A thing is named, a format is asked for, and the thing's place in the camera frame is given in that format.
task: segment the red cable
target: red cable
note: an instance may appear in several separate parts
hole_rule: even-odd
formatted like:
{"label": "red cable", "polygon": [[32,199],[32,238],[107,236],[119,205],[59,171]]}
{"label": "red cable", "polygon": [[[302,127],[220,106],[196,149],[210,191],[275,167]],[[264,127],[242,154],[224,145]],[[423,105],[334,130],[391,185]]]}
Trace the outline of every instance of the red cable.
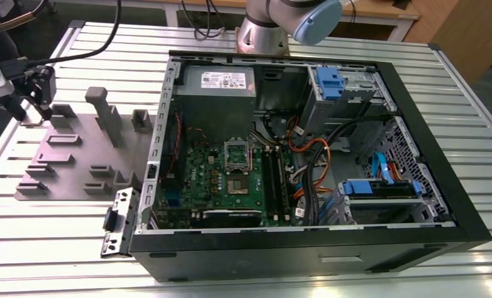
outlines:
{"label": "red cable", "polygon": [[174,146],[174,153],[172,153],[172,162],[171,162],[171,166],[170,166],[170,169],[166,173],[166,176],[167,177],[171,173],[172,173],[172,168],[174,168],[174,163],[176,161],[176,155],[179,154],[179,148],[180,148],[180,136],[182,136],[182,121],[180,121],[180,116],[179,116],[179,113],[174,113],[174,115],[176,116],[176,123],[179,124],[178,125],[178,130],[176,130],[176,144]]}

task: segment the green circuit board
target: green circuit board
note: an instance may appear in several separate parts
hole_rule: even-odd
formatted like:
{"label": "green circuit board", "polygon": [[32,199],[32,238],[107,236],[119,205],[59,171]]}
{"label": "green circuit board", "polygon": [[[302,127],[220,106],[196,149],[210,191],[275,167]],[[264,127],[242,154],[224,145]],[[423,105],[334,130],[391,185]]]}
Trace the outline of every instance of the green circuit board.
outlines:
{"label": "green circuit board", "polygon": [[[267,213],[263,154],[266,153],[260,149],[252,149],[251,156],[247,157],[252,170],[247,173],[242,171],[230,173],[224,169],[223,147],[188,149],[183,189],[166,190],[167,208],[155,211],[162,217],[167,217],[167,228],[190,228],[192,212],[211,209],[258,210],[263,214],[262,226],[292,225],[288,202],[283,204],[288,217],[275,220]],[[238,162],[244,161],[239,152],[232,159]],[[282,163],[291,162],[290,153],[283,154],[283,159]]]}

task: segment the power supply label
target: power supply label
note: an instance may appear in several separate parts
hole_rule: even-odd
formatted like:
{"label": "power supply label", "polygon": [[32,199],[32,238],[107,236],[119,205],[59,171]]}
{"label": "power supply label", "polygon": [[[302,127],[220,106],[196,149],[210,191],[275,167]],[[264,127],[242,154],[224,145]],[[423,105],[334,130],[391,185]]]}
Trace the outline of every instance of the power supply label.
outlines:
{"label": "power supply label", "polygon": [[246,89],[246,73],[203,73],[203,88]]}

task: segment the blue plastic latch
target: blue plastic latch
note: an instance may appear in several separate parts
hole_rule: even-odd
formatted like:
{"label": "blue plastic latch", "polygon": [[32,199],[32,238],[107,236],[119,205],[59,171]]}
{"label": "blue plastic latch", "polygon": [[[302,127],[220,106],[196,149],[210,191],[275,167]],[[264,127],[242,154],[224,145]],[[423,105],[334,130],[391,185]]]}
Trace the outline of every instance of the blue plastic latch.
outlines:
{"label": "blue plastic latch", "polygon": [[344,78],[335,67],[318,67],[316,78],[319,79],[322,98],[327,101],[339,100],[344,92]]}
{"label": "blue plastic latch", "polygon": [[420,196],[423,194],[423,187],[419,181],[414,181],[412,186],[414,186],[415,194]]}
{"label": "blue plastic latch", "polygon": [[351,187],[356,194],[372,194],[370,181],[351,181]]}
{"label": "blue plastic latch", "polygon": [[351,187],[351,183],[344,182],[343,186],[344,186],[344,194],[352,194],[354,193],[354,188]]}

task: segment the floor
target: floor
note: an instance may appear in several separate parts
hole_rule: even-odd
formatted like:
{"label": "floor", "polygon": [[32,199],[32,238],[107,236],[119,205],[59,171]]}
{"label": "floor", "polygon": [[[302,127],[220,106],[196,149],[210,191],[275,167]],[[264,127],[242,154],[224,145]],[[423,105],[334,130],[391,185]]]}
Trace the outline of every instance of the floor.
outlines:
{"label": "floor", "polygon": [[[24,11],[29,11],[31,6],[33,4],[25,1]],[[56,4],[56,9],[58,13],[55,15],[51,15],[48,12],[41,13],[39,18],[25,28],[11,32],[21,53],[31,59],[41,59],[49,56],[72,20],[82,19],[92,22],[114,21],[115,7],[59,3]],[[195,12],[194,15],[196,24],[203,26],[206,22],[204,14]],[[227,27],[234,28],[242,24],[243,16],[223,14],[223,19]],[[166,26],[166,14],[158,9],[124,7],[122,22],[126,24]],[[190,26],[182,13],[179,14],[179,24],[182,27]],[[218,28],[219,24],[214,22],[212,27]],[[472,88],[492,113],[492,68],[486,72],[483,78]],[[9,116],[5,111],[0,110],[0,134],[8,121]]]}

